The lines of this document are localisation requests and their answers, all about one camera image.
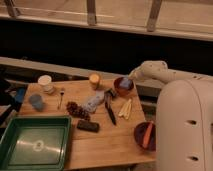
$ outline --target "small bowl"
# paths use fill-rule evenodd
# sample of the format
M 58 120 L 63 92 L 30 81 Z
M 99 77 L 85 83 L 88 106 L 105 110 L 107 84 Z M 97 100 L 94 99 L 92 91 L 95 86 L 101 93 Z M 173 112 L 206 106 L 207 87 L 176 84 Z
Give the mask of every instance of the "small bowl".
M 115 91 L 120 95 L 120 96 L 126 96 L 127 94 L 129 94 L 131 92 L 131 90 L 134 88 L 134 83 L 131 80 L 131 85 L 129 86 L 129 88 L 124 88 L 120 86 L 121 81 L 124 79 L 125 77 L 119 77 L 117 79 L 115 79 L 114 81 L 114 88 Z
M 134 130 L 134 137 L 136 143 L 143 149 L 148 150 L 148 151 L 155 151 L 156 150 L 156 131 L 155 131 L 155 124 L 153 125 L 151 135 L 150 135 L 150 140 L 148 143 L 147 148 L 144 148 L 142 145 L 143 138 L 146 132 L 146 129 L 148 128 L 150 122 L 142 122 L 138 124 L 135 127 Z

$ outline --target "fork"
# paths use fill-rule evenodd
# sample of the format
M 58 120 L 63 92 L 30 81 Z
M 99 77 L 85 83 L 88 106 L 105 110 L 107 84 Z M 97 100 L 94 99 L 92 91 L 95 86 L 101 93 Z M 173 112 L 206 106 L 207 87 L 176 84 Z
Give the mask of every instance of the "fork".
M 59 103 L 58 103 L 58 109 L 61 108 L 61 103 L 62 103 L 62 100 L 63 100 L 64 92 L 65 92 L 65 89 L 62 87 L 62 88 L 60 89 L 60 101 L 59 101 Z

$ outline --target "paper cup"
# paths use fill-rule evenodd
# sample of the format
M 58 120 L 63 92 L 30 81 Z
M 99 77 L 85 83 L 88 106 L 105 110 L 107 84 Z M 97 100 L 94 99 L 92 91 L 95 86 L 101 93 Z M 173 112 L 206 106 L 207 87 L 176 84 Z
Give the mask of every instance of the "paper cup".
M 100 85 L 101 77 L 98 74 L 91 74 L 89 76 L 90 85 L 93 90 L 96 90 Z
M 45 93 L 50 94 L 54 91 L 52 78 L 49 75 L 40 76 L 38 79 L 38 84 L 42 87 Z

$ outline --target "small container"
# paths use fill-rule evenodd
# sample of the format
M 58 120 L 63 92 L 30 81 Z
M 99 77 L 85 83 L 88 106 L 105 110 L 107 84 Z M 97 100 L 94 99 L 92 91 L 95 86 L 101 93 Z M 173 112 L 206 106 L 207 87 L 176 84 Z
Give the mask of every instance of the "small container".
M 42 111 L 44 108 L 44 102 L 42 97 L 39 94 L 33 94 L 29 97 L 29 103 L 33 106 L 37 111 Z
M 134 83 L 128 77 L 119 77 L 114 81 L 114 88 L 120 96 L 126 96 L 134 88 Z
M 91 74 L 89 76 L 89 82 L 93 90 L 98 89 L 100 85 L 101 77 L 98 74 Z
M 155 124 L 152 123 L 152 130 L 150 132 L 150 137 L 146 148 L 144 148 L 144 138 L 147 132 L 148 127 L 150 126 L 150 122 L 142 122 L 138 124 L 134 129 L 134 138 L 136 143 L 144 150 L 155 151 L 156 150 L 156 130 Z
M 44 93 L 51 94 L 54 91 L 52 84 L 52 77 L 49 75 L 42 75 L 38 79 L 38 84 L 42 87 Z

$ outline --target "green plastic tray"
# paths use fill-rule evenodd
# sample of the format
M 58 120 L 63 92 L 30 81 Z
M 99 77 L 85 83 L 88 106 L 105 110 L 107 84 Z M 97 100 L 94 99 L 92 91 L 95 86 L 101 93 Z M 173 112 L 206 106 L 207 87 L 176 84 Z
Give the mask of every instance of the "green plastic tray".
M 63 170 L 70 117 L 10 121 L 0 142 L 0 170 Z

